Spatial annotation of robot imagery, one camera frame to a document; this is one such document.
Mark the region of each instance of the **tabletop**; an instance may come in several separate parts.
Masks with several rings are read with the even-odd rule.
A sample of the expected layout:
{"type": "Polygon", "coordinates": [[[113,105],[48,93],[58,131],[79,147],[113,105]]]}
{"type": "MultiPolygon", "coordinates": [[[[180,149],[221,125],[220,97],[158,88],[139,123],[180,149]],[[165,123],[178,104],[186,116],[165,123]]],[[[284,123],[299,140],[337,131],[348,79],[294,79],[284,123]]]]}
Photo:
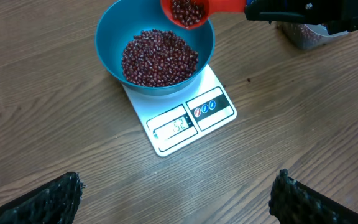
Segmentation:
{"type": "Polygon", "coordinates": [[[75,171],[75,223],[278,223],[287,168],[358,213],[358,32],[301,51],[274,23],[213,16],[237,118],[162,158],[96,55],[113,2],[0,0],[0,205],[75,171]]]}

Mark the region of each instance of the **brown wooden surface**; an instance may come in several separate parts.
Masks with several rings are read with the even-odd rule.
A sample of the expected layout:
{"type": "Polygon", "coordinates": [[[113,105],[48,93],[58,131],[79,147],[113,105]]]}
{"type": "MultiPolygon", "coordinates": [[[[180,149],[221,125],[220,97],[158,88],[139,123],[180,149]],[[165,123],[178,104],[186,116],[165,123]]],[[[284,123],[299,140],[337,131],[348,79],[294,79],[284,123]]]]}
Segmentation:
{"type": "Polygon", "coordinates": [[[277,223],[288,168],[358,212],[358,32],[302,52],[267,22],[214,16],[210,65],[238,117],[161,158],[96,56],[111,4],[0,0],[0,205],[77,171],[76,223],[277,223]]]}

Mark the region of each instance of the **blue bowl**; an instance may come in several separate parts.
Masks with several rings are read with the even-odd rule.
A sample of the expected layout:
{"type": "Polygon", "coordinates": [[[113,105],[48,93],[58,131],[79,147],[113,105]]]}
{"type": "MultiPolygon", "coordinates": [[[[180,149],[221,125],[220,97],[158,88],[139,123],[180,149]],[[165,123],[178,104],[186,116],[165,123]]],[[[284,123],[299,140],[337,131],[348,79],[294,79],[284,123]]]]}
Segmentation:
{"type": "Polygon", "coordinates": [[[161,96],[183,89],[200,74],[212,57],[215,34],[211,21],[192,30],[176,26],[163,13],[160,0],[120,0],[100,19],[95,42],[100,61],[122,84],[145,95],[161,96]],[[171,30],[198,52],[197,70],[191,78],[166,87],[144,87],[125,79],[121,67],[125,46],[134,40],[134,35],[139,35],[142,30],[151,29],[171,30]]]}

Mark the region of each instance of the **red measuring cup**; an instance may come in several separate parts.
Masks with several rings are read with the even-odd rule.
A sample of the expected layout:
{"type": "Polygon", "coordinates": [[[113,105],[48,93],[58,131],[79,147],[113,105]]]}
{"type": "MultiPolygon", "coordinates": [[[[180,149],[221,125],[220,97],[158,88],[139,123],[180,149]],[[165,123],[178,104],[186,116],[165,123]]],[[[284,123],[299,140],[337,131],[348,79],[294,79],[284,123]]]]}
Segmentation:
{"type": "Polygon", "coordinates": [[[160,0],[162,10],[165,15],[176,25],[186,28],[186,29],[194,29],[201,25],[203,25],[208,17],[215,12],[242,12],[244,13],[244,9],[246,8],[246,0],[192,0],[191,2],[197,2],[204,4],[205,15],[200,19],[200,21],[192,26],[184,26],[180,23],[179,20],[173,19],[171,5],[172,0],[160,0]]]}

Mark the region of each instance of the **digital scale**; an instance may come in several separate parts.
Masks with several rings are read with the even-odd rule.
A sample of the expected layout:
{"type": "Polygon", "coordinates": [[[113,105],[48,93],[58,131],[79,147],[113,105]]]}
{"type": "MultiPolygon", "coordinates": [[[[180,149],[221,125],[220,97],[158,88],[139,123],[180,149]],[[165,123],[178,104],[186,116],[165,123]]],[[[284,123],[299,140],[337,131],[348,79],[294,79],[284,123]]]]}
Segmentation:
{"type": "Polygon", "coordinates": [[[124,89],[159,156],[185,147],[237,116],[209,65],[192,83],[170,95],[148,96],[124,89]]]}

